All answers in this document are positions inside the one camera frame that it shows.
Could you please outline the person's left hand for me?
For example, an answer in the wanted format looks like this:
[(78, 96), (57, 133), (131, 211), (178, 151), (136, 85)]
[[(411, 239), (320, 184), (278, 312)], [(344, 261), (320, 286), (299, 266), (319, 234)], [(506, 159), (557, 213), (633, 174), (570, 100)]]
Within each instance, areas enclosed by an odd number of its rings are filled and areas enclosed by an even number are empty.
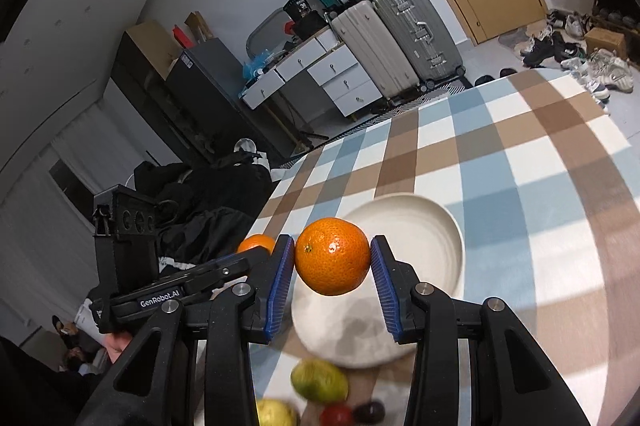
[(124, 350), (128, 347), (132, 336), (127, 332), (107, 333), (103, 337), (103, 346), (107, 356), (112, 363), (115, 363)]

